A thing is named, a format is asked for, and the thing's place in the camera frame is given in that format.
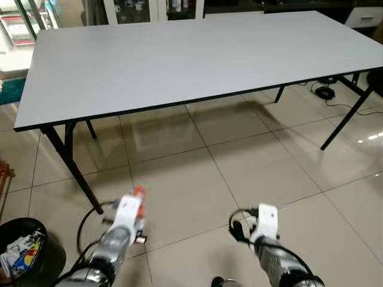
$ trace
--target trash bin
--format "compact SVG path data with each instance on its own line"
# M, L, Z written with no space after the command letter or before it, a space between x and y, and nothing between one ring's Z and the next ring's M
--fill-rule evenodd
M32 269L17 279L19 287L48 287L61 274L66 255L59 242L47 232L39 220L33 218L17 218L0 225L0 254L7 250L7 245L20 236L27 236L39 229L44 240L39 248ZM13 286L14 282L3 286Z

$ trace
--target tile floor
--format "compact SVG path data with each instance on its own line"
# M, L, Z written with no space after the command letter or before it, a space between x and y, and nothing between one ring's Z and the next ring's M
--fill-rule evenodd
M274 89L94 120L96 141L84 123L76 127L74 157L100 201L149 188L149 240L128 250L114 286L208 287L220 275L268 287L257 258L227 231L231 211L260 202L278 206L283 244L326 286L383 286L383 114L354 116L322 152L348 108L326 106L310 87L286 88L278 104ZM333 88L332 103L358 98ZM377 94L360 110L375 111L383 111ZM0 222L42 221L63 244L68 270L90 204L44 135L12 130L16 112L17 104L0 106L0 158L17 175L0 199ZM108 228L101 221L91 216L83 245Z

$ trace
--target white table top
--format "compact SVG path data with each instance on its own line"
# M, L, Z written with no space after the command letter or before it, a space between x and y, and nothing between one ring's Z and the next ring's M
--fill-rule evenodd
M44 30L14 128L381 66L381 44L315 11Z

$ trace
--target blue mat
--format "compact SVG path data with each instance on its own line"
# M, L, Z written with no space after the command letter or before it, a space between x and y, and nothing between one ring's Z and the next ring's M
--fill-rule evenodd
M9 80L2 83L0 91L0 105L18 102L22 98L25 79Z

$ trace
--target metal table frame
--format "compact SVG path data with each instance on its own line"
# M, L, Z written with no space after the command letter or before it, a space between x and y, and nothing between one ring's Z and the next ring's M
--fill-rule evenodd
M346 85L349 89L357 93L360 98L354 106L351 108L351 110L346 114L344 119L341 121L341 123L335 128L333 133L329 136L329 138L323 143L321 150L324 151L328 145L331 143L331 141L336 137L336 135L342 130L342 128L346 125L346 123L352 118L352 116L355 114L355 112L359 109L359 107L364 103L364 101L368 98L368 96L371 94L373 88L369 86L366 91L362 90L357 86L358 78L360 72L355 72L355 73L347 73L347 74L353 74L352 81L349 81L344 77L344 75L334 75L334 76L328 76L328 77L333 77L339 80L341 83ZM165 105L159 105L159 106L149 106L147 108L142 108L142 109L135 109L135 110L130 110L130 111L121 111L121 112L113 112L110 114L102 114L102 115L94 115L94 116L89 116L86 118L78 118L74 120L67 120L67 121L60 121L56 123L51 123L51 124L44 124L40 127L37 127L41 130L41 132L49 138L50 142L56 149L56 151L59 153L61 156L62 160L68 167L68 169L71 171L73 174L75 180L81 187L81 189L84 191L85 195L93 205L93 207L96 209L98 214L102 214L104 211L98 202L97 198L95 197L94 193L92 192L91 188L89 187L88 183L84 179L84 176L81 174L80 170L78 169L76 162L73 159L73 130L75 128L75 125L79 121L84 121L86 120L86 123L88 125L88 128L90 130L90 133L92 135L93 139L96 139L96 133L92 127L92 124L90 123L91 119L95 118L106 118L106 117L112 117L115 115L124 115L124 114L131 114L134 112L139 112L139 111L148 111L151 109L159 109L159 108L165 108L169 106L178 106L178 105L185 105L188 103L195 103L195 102L202 102L205 100L211 100L211 99L218 99L222 97L228 97L228 96L234 96L238 94L244 94L244 93L249 93L253 91L261 91L261 90L267 90L270 88L278 88L279 91L278 94L275 98L275 103L277 103L283 93L283 90L286 86L290 86L293 84L298 84L298 83L305 83L307 81L312 81L312 80L318 80L318 79L310 79L310 80L302 80L302 81L296 81L293 83L288 83L288 84L283 84L283 85L278 85L278 86L271 86L271 87L263 87L263 88L257 88L253 90L247 90L247 91L239 91L235 93L228 93L228 94L222 94L218 96L210 96L210 97L204 97L200 99L193 99L193 100L188 100L188 101L182 101L182 102L175 102L175 103L169 103ZM65 140L64 142L61 140L59 135L57 134L56 130L54 129L54 126L58 124L65 124Z

